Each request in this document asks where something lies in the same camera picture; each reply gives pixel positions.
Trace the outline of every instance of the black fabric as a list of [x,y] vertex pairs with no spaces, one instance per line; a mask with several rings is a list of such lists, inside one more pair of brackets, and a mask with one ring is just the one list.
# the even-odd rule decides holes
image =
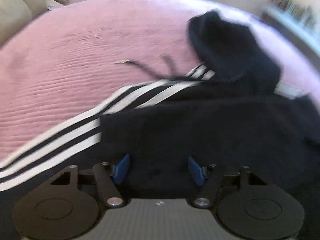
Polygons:
[[233,82],[243,95],[272,94],[280,68],[260,49],[247,26],[220,19],[216,11],[189,20],[192,47],[216,74],[214,82]]

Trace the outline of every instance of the clothing pile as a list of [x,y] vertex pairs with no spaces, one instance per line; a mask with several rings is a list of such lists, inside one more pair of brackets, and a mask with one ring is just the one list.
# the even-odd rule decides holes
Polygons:
[[247,165],[303,205],[298,238],[320,239],[320,116],[312,102],[274,93],[280,68],[247,26],[210,11],[190,19],[188,35],[203,63],[186,76],[119,89],[0,170],[46,151],[0,178],[1,239],[19,239],[11,213],[26,193],[68,165],[90,169],[127,153],[132,163],[119,187],[124,196],[193,198],[199,189],[188,173],[189,156],[230,171]]

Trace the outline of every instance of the white stripe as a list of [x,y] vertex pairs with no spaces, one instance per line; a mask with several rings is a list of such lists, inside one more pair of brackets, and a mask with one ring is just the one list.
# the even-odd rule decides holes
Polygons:
[[157,82],[151,83],[149,85],[146,85],[142,88],[135,90],[134,92],[127,95],[125,98],[121,99],[118,103],[110,107],[107,111],[104,112],[104,114],[113,114],[121,111],[122,109],[127,107],[129,104],[131,104],[133,101],[135,101],[138,97],[142,96],[143,94],[147,93],[148,91],[154,88],[157,88],[159,86],[166,84],[167,82],[168,82],[167,80],[159,80]]
[[15,172],[19,171],[20,169],[26,167],[27,165],[39,160],[43,156],[47,155],[48,153],[52,152],[53,150],[57,149],[58,147],[64,145],[65,143],[83,135],[86,132],[98,127],[100,125],[99,119],[93,120],[57,139],[52,141],[51,143],[47,144],[46,146],[40,148],[39,150],[35,151],[34,153],[26,156],[25,158],[19,160],[8,169],[0,172],[0,179],[6,176],[10,176]]
[[215,72],[212,70],[209,70],[206,74],[203,75],[202,80],[208,80],[212,78],[215,75]]
[[191,77],[192,77],[192,78],[198,78],[198,77],[200,77],[200,76],[203,74],[203,72],[205,71],[205,69],[206,69],[206,66],[204,66],[204,65],[200,66],[200,67],[193,73],[193,75],[192,75]]
[[194,67],[193,69],[191,69],[191,70],[186,74],[186,77],[188,77],[188,76],[190,76],[191,74],[193,74],[193,72],[194,72],[198,67],[200,67],[200,66],[201,66],[201,64],[198,65],[198,66],[196,66],[196,67]]
[[274,93],[276,95],[280,95],[280,96],[289,98],[290,100],[293,100],[295,98],[299,98],[305,94],[302,89],[297,88],[297,87],[293,87],[291,85],[288,85],[288,84],[285,84],[282,82],[277,84]]
[[154,96],[153,98],[148,100],[147,102],[141,104],[140,106],[137,106],[136,108],[141,108],[141,107],[146,107],[146,106],[154,106],[154,105],[160,103],[161,101],[165,100],[166,98],[171,97],[172,95],[178,93],[179,91],[181,91],[187,87],[194,86],[197,83],[199,83],[199,81],[180,82],[178,84],[175,84],[175,85],[167,88],[166,90],[163,90],[162,92],[160,92],[159,94],[157,94],[156,96]]
[[9,165],[11,162],[13,162],[16,158],[18,158],[20,155],[22,155],[24,152],[27,150],[30,150],[34,146],[38,145],[39,143],[43,142],[44,140],[47,140],[50,138],[52,135],[56,134],[57,132],[69,127],[70,125],[73,125],[83,119],[86,119],[90,116],[93,116],[100,112],[103,108],[107,107],[112,101],[114,101],[116,98],[118,98],[120,95],[122,95],[124,92],[129,90],[132,87],[143,85],[143,84],[148,84],[150,82],[145,82],[141,84],[135,84],[135,85],[129,85],[122,87],[118,89],[116,92],[114,92],[109,98],[104,100],[101,104],[99,104],[97,107],[90,109],[82,114],[79,114],[71,119],[66,120],[63,123],[58,124],[55,127],[52,127],[51,129],[47,130],[45,133],[37,136],[33,140],[27,142],[24,144],[22,147],[18,148],[16,151],[11,153],[8,157],[6,157],[2,162],[0,163],[0,168],[3,168],[7,165]]
[[90,146],[96,144],[100,140],[100,133],[92,135],[91,137],[79,142],[78,144],[73,145],[72,147],[66,149],[65,151],[55,155],[51,159],[47,160],[44,163],[41,163],[30,170],[25,171],[24,173],[14,177],[13,179],[7,180],[6,182],[0,183],[0,191],[7,190],[9,188],[13,188],[28,179],[40,174],[43,171],[46,171],[59,163],[62,163],[66,159],[70,158],[71,156],[77,154],[80,151],[83,151]]

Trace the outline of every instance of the pink bedspread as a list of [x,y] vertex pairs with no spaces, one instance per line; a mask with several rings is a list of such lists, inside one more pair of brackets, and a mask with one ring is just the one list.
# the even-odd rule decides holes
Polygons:
[[310,92],[320,108],[320,78],[279,33],[235,8],[204,0],[89,0],[48,12],[0,50],[0,159],[47,129],[96,106],[118,88],[152,80],[127,65],[157,72],[169,53],[181,74],[198,64],[187,21],[218,8],[251,26],[263,49],[283,68],[282,80]]

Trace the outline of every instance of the drawstring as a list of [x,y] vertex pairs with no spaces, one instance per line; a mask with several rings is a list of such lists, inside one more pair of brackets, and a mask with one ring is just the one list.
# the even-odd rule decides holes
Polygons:
[[171,76],[161,75],[161,74],[155,72],[154,70],[152,70],[149,66],[147,66],[143,63],[137,62],[137,61],[133,61],[133,60],[120,60],[120,61],[115,62],[115,64],[133,65],[133,66],[139,68],[140,70],[142,70],[143,72],[147,73],[149,76],[151,76],[155,79],[158,79],[158,80],[159,79],[168,79],[171,81],[200,81],[199,79],[196,79],[196,78],[178,75],[177,70],[176,70],[176,65],[169,54],[162,54],[162,55],[160,55],[160,57],[163,59],[163,61],[169,67],[169,69],[171,71]]

